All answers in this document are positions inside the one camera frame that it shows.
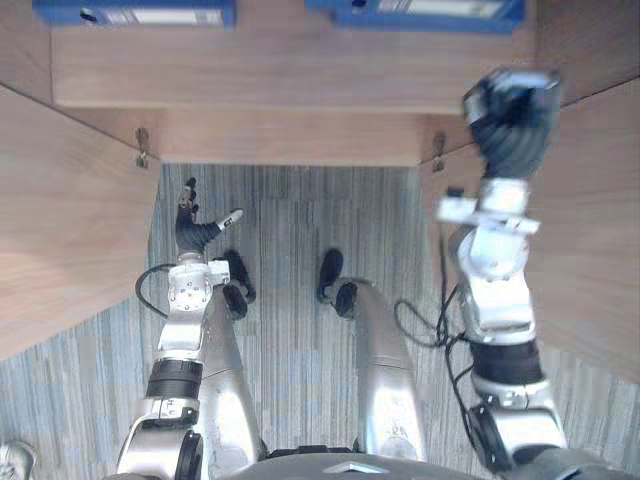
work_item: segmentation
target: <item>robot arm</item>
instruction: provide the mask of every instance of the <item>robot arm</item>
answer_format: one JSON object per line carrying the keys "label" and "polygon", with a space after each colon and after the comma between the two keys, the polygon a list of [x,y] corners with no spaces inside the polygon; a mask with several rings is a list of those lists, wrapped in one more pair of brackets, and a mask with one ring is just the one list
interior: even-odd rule
{"label": "robot arm", "polygon": [[[236,463],[257,461],[257,426],[223,293],[230,281],[229,264],[204,258],[207,243],[239,220],[242,210],[219,222],[195,224],[194,187],[195,180],[189,180],[180,197],[179,254],[169,271],[170,311],[115,479],[200,480],[211,454],[203,449],[207,439],[197,433],[204,430],[203,421],[219,434],[219,462],[226,452]],[[225,423],[230,413],[222,404],[225,395],[235,399],[232,426]]]}
{"label": "robot arm", "polygon": [[542,163],[559,90],[554,75],[499,70],[464,98],[486,170],[477,199],[454,192],[442,199],[437,216],[461,225],[449,254],[474,360],[471,381],[481,399],[468,412],[469,430],[480,461],[503,478],[623,478],[608,476],[603,461],[566,449],[540,366],[524,275],[527,237],[540,225],[525,216],[529,178]]}

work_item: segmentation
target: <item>wood grain surface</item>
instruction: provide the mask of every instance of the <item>wood grain surface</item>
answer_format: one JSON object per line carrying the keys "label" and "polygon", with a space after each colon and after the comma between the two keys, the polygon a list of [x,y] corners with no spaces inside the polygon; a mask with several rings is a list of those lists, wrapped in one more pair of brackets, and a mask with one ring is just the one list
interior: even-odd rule
{"label": "wood grain surface", "polygon": [[285,110],[171,109],[152,132],[169,163],[415,166],[440,130],[470,141],[459,116]]}
{"label": "wood grain surface", "polygon": [[240,0],[232,31],[79,27],[52,41],[66,107],[451,114],[488,71],[533,60],[531,24],[512,37],[347,30],[298,0]]}
{"label": "wood grain surface", "polygon": [[[542,222],[528,265],[540,336],[640,381],[640,81],[565,107],[532,181]],[[475,195],[474,146],[421,169],[428,211],[449,185]],[[431,242],[438,232],[432,228]]]}
{"label": "wood grain surface", "polygon": [[0,2],[0,84],[51,102],[51,32],[31,0]]}
{"label": "wood grain surface", "polygon": [[536,63],[558,68],[565,102],[640,76],[638,0],[540,0]]}
{"label": "wood grain surface", "polygon": [[160,166],[0,88],[0,358],[120,302],[144,264]]}
{"label": "wood grain surface", "polygon": [[[202,221],[245,209],[242,221],[207,254],[236,248],[257,287],[256,302],[235,330],[262,437],[271,449],[350,446],[358,403],[353,324],[317,304],[317,268],[326,248],[339,247],[345,274],[365,276],[389,302],[407,298],[435,319],[427,217],[415,168],[165,165],[149,265],[175,258],[176,204],[192,175]],[[144,292],[167,308],[166,276],[151,276]],[[416,318],[402,320],[427,339]],[[38,479],[97,480],[113,472],[162,324],[133,298],[0,362],[0,441],[33,444],[40,454]],[[465,438],[442,352],[411,342],[407,347],[429,462],[491,478]],[[454,350],[453,360],[456,370],[464,368],[466,349]],[[640,474],[640,386],[545,345],[542,360],[570,445]],[[471,405],[466,379],[462,391]]]}

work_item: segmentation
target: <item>black joint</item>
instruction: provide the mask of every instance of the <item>black joint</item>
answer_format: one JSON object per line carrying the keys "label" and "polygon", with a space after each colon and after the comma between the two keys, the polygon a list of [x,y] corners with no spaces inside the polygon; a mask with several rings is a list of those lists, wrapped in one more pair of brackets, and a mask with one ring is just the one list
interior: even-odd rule
{"label": "black joint", "polygon": [[225,285],[222,293],[233,320],[236,321],[244,318],[247,315],[248,307],[240,289],[235,285]]}
{"label": "black joint", "polygon": [[190,360],[158,360],[153,365],[147,397],[198,398],[202,365]]}
{"label": "black joint", "polygon": [[202,437],[189,430],[180,448],[175,480],[200,480],[202,448]]}
{"label": "black joint", "polygon": [[353,307],[356,304],[358,286],[355,283],[345,283],[336,295],[335,309],[338,315],[353,318]]}
{"label": "black joint", "polygon": [[462,198],[463,195],[464,195],[464,188],[447,187],[447,197]]}
{"label": "black joint", "polygon": [[473,371],[496,383],[526,385],[544,379],[536,341],[520,345],[483,345],[471,343]]}
{"label": "black joint", "polygon": [[500,433],[489,410],[477,405],[469,410],[469,427],[473,447],[482,464],[491,473],[508,470],[511,467],[509,455],[500,440]]}

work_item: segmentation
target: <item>wooden shelf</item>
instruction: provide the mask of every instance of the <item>wooden shelf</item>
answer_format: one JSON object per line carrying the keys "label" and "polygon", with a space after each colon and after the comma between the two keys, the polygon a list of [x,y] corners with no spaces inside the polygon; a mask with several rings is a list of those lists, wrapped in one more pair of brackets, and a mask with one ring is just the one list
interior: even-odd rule
{"label": "wooden shelf", "polygon": [[301,0],[239,0],[238,11],[233,31],[54,30],[54,99],[83,108],[457,114],[488,71],[533,60],[529,25],[513,37],[368,32],[337,29]]}

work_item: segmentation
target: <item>black rubber sole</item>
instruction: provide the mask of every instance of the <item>black rubber sole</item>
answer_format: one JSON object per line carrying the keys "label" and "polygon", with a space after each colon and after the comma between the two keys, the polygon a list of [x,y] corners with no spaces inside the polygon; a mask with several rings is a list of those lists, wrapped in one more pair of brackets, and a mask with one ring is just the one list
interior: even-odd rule
{"label": "black rubber sole", "polygon": [[249,272],[247,272],[247,267],[244,265],[242,257],[235,250],[227,250],[224,253],[224,258],[229,262],[229,273],[231,274],[231,279],[235,280],[246,289],[246,302],[253,303],[256,300],[256,289],[251,283]]}
{"label": "black rubber sole", "polygon": [[316,289],[316,298],[320,303],[330,303],[331,299],[324,294],[324,289],[330,287],[342,273],[344,265],[344,256],[337,248],[327,250],[320,267],[320,275],[318,279],[318,287]]}

